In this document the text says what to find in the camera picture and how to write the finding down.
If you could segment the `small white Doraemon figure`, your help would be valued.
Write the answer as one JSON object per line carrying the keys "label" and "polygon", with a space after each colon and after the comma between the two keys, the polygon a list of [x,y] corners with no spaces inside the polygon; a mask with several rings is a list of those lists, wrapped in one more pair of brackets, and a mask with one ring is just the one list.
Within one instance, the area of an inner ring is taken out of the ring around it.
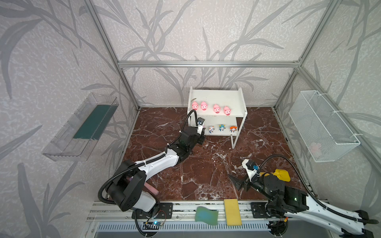
{"label": "small white Doraemon figure", "polygon": [[214,126],[209,127],[209,129],[208,129],[209,134],[213,134],[213,133],[214,133],[214,130],[215,130],[215,127],[214,127]]}

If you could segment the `orange Doraemon figure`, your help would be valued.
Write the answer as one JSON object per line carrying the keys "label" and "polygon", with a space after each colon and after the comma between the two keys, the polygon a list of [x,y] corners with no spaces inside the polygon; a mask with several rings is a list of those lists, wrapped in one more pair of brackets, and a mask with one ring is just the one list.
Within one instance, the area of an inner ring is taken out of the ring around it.
{"label": "orange Doraemon figure", "polygon": [[237,132],[238,131],[238,127],[237,126],[231,126],[230,127],[230,132],[231,133],[235,133],[235,132]]}

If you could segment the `pink pig toy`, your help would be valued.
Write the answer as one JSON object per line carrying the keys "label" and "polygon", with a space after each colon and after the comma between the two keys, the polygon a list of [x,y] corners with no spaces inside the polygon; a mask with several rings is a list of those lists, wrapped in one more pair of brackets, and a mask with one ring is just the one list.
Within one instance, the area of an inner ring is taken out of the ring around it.
{"label": "pink pig toy", "polygon": [[208,105],[206,102],[202,102],[201,105],[200,105],[200,108],[203,110],[203,111],[206,111],[207,108],[208,108]]}
{"label": "pink pig toy", "polygon": [[198,107],[199,107],[199,104],[198,104],[196,101],[192,102],[192,104],[191,104],[191,108],[192,108],[193,110],[198,110]]}
{"label": "pink pig toy", "polygon": [[214,113],[219,114],[220,111],[221,111],[220,106],[217,105],[217,104],[215,104],[215,105],[213,106],[213,111],[214,111]]}
{"label": "pink pig toy", "polygon": [[231,115],[231,109],[228,107],[228,106],[225,106],[224,107],[224,114],[226,115],[226,116],[230,116]]}

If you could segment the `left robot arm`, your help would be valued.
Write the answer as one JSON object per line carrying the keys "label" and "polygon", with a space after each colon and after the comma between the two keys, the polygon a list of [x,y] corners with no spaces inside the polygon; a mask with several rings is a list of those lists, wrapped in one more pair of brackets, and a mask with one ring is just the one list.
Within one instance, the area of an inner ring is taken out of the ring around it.
{"label": "left robot arm", "polygon": [[205,140],[205,119],[191,110],[186,119],[194,116],[195,126],[183,124],[179,136],[167,144],[164,151],[142,161],[124,161],[98,190],[100,202],[117,205],[121,211],[141,210],[151,216],[160,210],[160,202],[150,192],[144,191],[144,185],[151,177],[184,162],[197,144]]}

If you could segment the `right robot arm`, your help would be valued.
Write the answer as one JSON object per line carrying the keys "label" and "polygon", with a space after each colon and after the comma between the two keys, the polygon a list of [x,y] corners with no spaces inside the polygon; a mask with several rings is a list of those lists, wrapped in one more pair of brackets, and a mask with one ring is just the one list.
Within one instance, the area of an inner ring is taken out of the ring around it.
{"label": "right robot arm", "polygon": [[230,176],[237,190],[254,189],[267,198],[262,214],[268,218],[278,218],[278,222],[270,222],[268,227],[275,237],[280,237],[287,230],[286,218],[297,218],[305,222],[325,228],[341,238],[372,238],[374,234],[366,225],[376,225],[378,220],[370,219],[366,211],[343,210],[317,199],[314,194],[287,186],[286,182],[276,175],[262,172],[265,164],[276,158],[271,155],[260,165],[250,159],[242,162],[247,175],[244,179]]}

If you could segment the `white two-tier shelf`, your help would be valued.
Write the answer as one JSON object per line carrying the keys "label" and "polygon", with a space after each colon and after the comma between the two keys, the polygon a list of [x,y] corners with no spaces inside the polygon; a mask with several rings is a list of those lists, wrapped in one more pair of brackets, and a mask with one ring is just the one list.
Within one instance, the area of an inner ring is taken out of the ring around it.
{"label": "white two-tier shelf", "polygon": [[205,134],[228,136],[231,146],[237,145],[248,115],[243,90],[190,89],[188,112],[194,109],[203,119]]}

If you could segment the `yellow sponge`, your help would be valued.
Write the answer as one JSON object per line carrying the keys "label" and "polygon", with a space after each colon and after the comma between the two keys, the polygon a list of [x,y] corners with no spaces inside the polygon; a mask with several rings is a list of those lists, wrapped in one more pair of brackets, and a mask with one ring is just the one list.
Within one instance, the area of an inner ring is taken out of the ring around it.
{"label": "yellow sponge", "polygon": [[224,199],[227,226],[242,226],[239,203],[237,199]]}

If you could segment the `yellow toy spatula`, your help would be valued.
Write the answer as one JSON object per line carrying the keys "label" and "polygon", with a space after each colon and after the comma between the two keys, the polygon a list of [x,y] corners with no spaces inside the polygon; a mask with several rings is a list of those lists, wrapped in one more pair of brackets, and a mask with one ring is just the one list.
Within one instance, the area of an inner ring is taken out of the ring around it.
{"label": "yellow toy spatula", "polygon": [[260,172],[260,178],[266,177],[268,175],[274,175],[281,181],[285,181],[285,182],[291,181],[291,177],[286,170],[276,169],[274,172]]}

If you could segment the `green blue sponge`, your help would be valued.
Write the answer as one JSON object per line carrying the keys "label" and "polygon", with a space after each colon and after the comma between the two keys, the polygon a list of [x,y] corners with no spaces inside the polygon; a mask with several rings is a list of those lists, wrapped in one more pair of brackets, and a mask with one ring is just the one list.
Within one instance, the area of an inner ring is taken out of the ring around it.
{"label": "green blue sponge", "polygon": [[196,222],[203,222],[210,226],[217,226],[218,214],[219,213],[217,210],[210,210],[206,207],[199,206],[196,209],[196,214],[194,219]]}

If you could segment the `pink object in basket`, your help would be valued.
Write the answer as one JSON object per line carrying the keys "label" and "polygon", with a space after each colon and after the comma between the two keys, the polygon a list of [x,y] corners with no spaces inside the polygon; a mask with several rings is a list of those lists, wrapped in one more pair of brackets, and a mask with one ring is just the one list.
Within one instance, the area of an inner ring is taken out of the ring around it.
{"label": "pink object in basket", "polygon": [[322,156],[321,147],[322,147],[322,145],[320,143],[312,142],[310,144],[309,150],[315,159],[318,159]]}

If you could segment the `green circuit board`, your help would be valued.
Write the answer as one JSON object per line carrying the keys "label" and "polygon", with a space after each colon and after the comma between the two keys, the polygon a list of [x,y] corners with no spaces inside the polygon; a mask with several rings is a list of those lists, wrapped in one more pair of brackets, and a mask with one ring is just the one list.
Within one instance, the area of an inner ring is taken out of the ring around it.
{"label": "green circuit board", "polygon": [[147,221],[145,222],[144,227],[150,230],[158,230],[160,227],[163,227],[164,225],[165,221]]}

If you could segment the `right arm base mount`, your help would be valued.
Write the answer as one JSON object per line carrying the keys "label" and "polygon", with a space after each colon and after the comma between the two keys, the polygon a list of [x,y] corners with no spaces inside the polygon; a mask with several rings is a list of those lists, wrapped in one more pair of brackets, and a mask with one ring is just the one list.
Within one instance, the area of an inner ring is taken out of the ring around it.
{"label": "right arm base mount", "polygon": [[269,212],[267,210],[267,202],[263,202],[263,201],[251,202],[250,207],[251,207],[251,213],[253,218],[270,219],[270,218],[281,218],[283,216],[283,214],[277,211]]}

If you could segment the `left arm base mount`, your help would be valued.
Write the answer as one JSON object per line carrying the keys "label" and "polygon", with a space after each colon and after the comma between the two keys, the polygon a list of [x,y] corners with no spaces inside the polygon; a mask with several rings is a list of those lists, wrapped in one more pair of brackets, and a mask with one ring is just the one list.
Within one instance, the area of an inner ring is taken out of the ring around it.
{"label": "left arm base mount", "polygon": [[141,209],[136,209],[132,213],[132,219],[171,219],[173,214],[173,203],[170,202],[161,202],[155,205],[150,212],[144,212]]}

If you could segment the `clear plastic wall bin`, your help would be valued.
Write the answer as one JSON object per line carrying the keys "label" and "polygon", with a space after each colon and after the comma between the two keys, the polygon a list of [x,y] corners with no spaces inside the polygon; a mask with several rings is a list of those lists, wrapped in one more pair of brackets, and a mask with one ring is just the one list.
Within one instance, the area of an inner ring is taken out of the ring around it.
{"label": "clear plastic wall bin", "polygon": [[55,162],[84,162],[119,106],[116,96],[90,93],[42,154]]}

